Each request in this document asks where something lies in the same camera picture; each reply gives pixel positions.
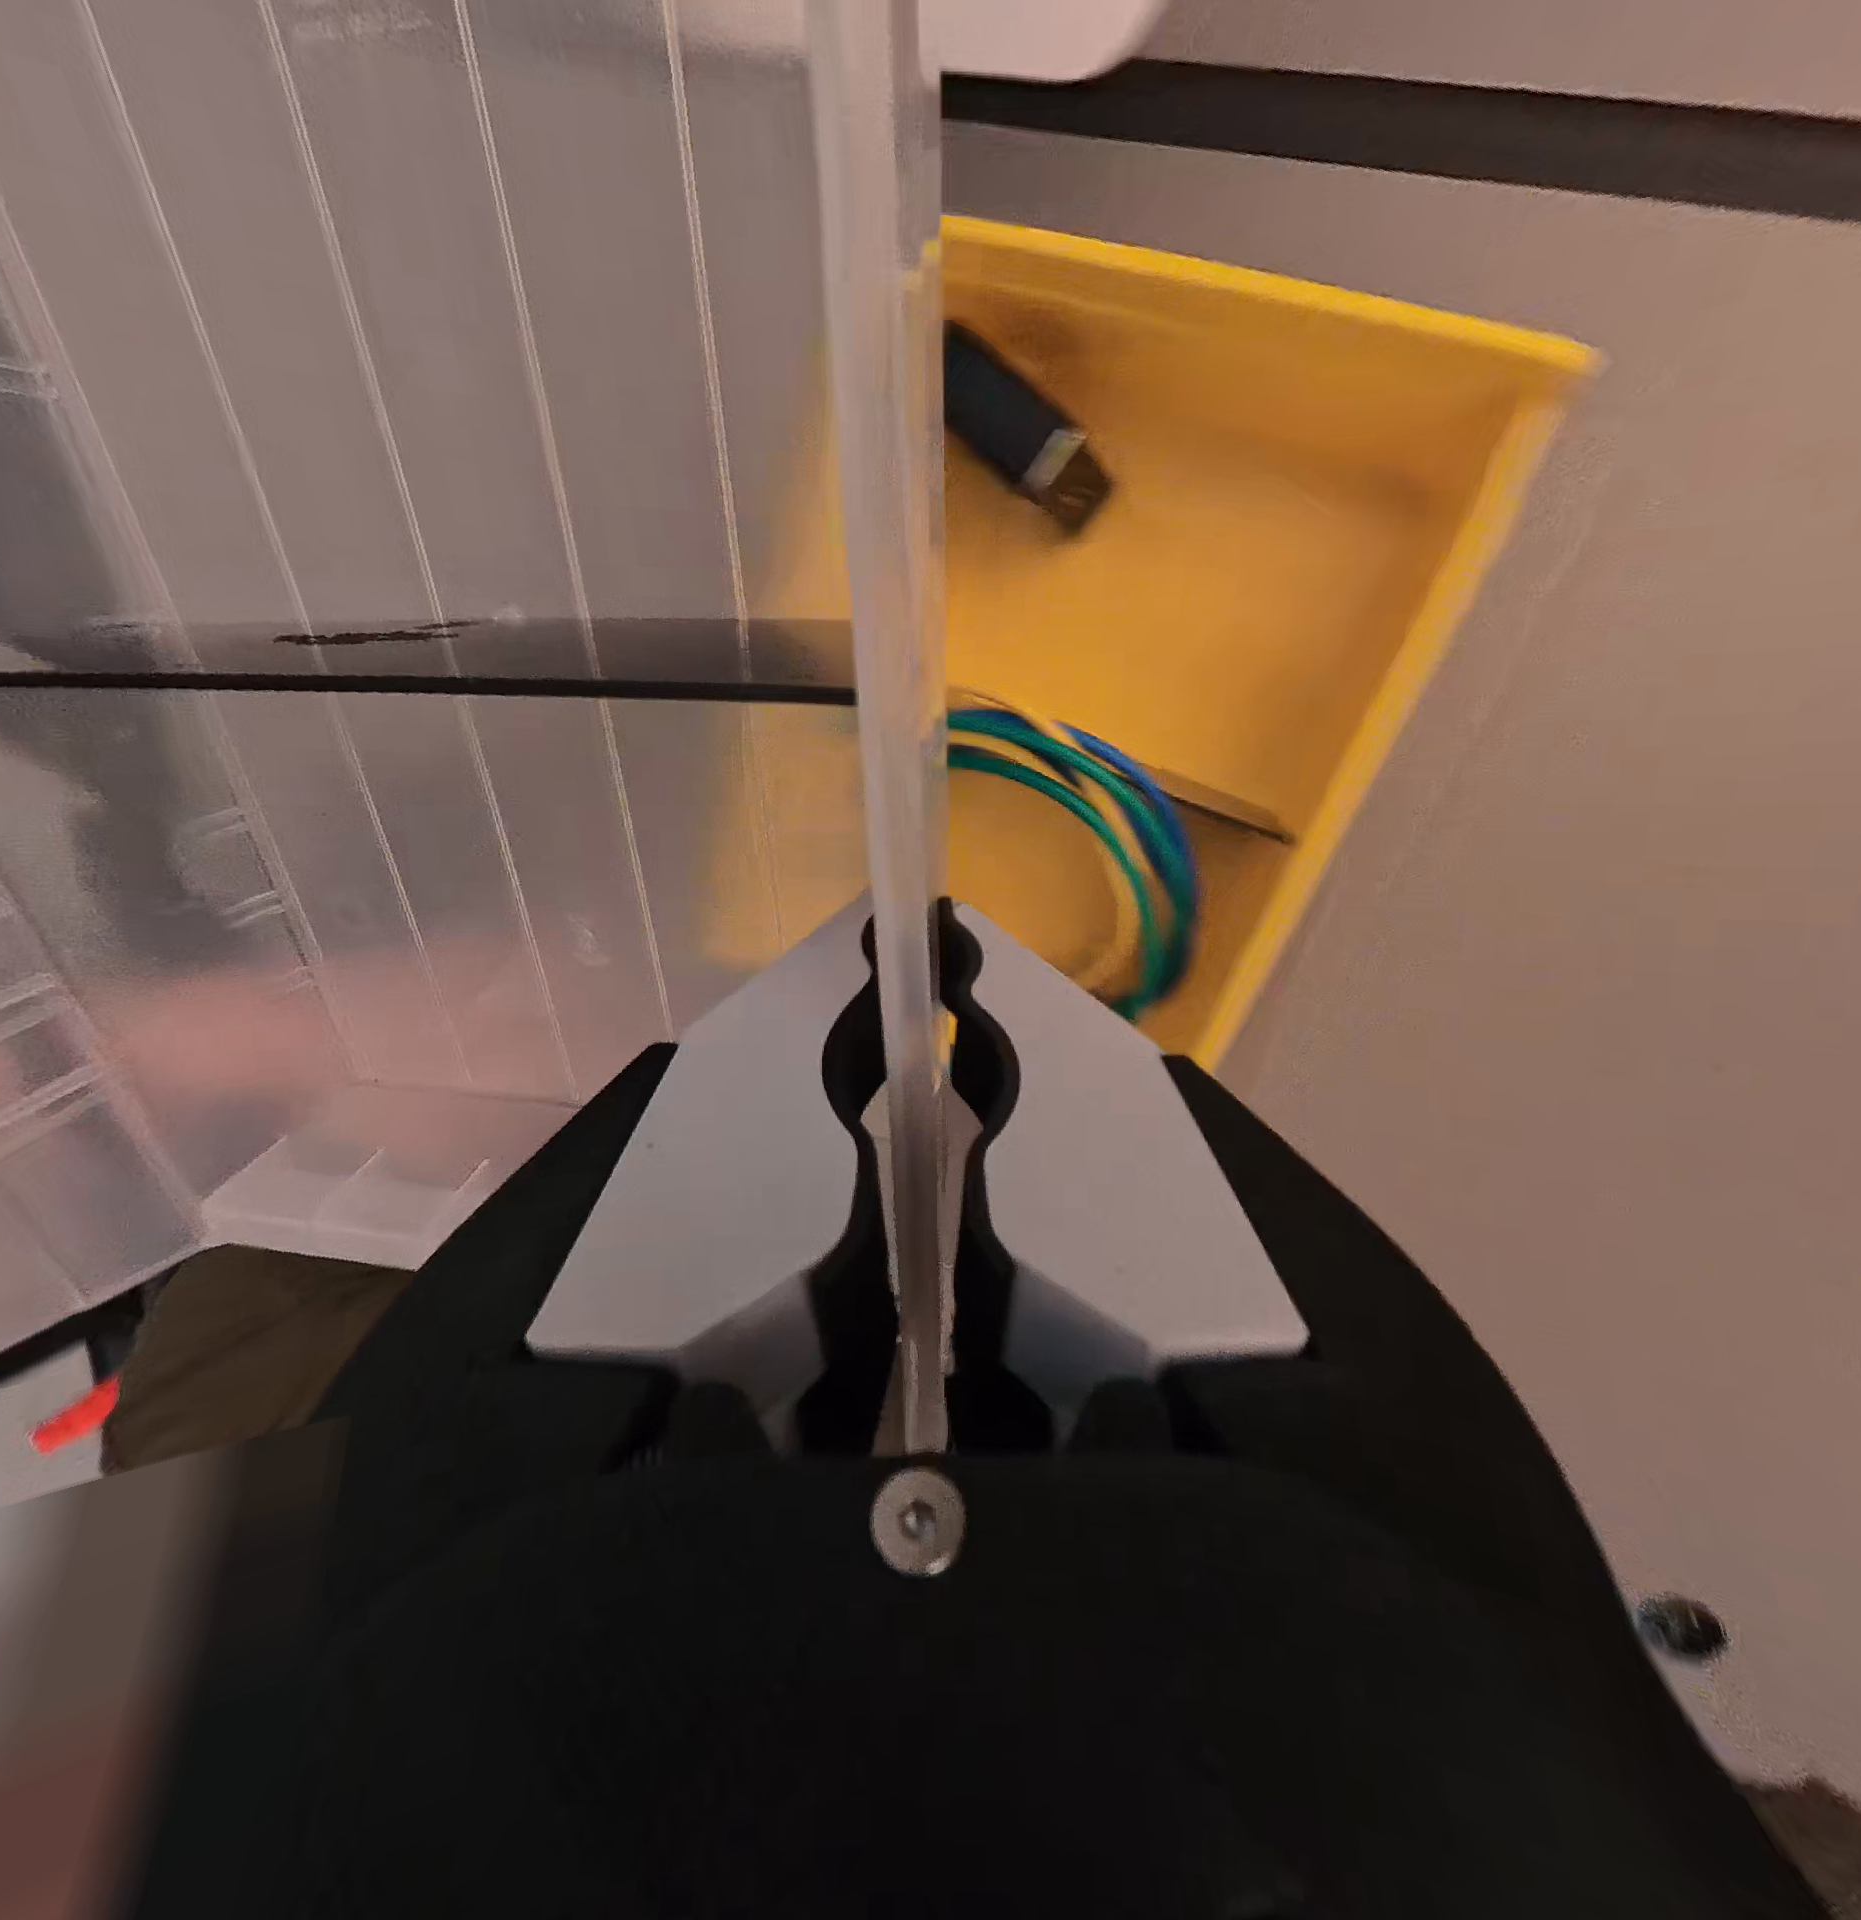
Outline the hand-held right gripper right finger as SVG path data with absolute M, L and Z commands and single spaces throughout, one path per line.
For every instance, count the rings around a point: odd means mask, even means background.
M 1310 1334 L 1171 1058 L 973 907 L 942 905 L 963 1172 L 949 1442 L 1042 1452 L 1090 1396 Z

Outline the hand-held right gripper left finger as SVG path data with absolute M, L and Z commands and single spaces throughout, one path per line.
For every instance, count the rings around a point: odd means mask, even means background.
M 683 1032 L 529 1348 L 733 1387 L 788 1446 L 872 1451 L 896 1359 L 890 1146 L 852 899 Z

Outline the clear plastic box lid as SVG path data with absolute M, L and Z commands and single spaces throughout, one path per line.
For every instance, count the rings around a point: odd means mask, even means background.
M 0 3 L 0 867 L 59 956 L 270 891 L 354 1074 L 572 1110 L 870 901 L 929 1434 L 941 243 L 916 3 Z M 817 244 L 842 684 L 760 679 L 703 293 Z M 682 723 L 852 716 L 862 885 L 675 1021 Z

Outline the yellow plastic bin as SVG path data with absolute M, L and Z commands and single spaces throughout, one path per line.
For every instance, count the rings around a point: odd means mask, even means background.
M 694 369 L 760 679 L 842 684 L 848 613 L 817 244 L 793 314 L 703 293 Z M 1193 836 L 1182 982 L 1144 1015 L 1217 1066 L 1324 880 L 1531 487 L 1592 352 L 1539 332 L 1177 252 L 947 215 L 947 311 L 1087 426 L 1112 492 L 1081 533 L 1016 501 L 947 431 L 944 672 L 1140 761 Z M 683 867 L 656 885 L 672 1020 L 713 1005 L 862 885 L 852 716 L 769 705 L 682 723 Z M 957 771 L 949 875 L 1053 963 L 1112 933 L 1087 827 Z

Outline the clear plastic organizer box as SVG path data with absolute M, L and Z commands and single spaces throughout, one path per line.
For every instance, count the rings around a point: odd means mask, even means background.
M 567 1108 L 354 1074 L 270 891 L 237 956 L 59 956 L 0 867 L 0 1353 L 207 1244 L 416 1269 Z

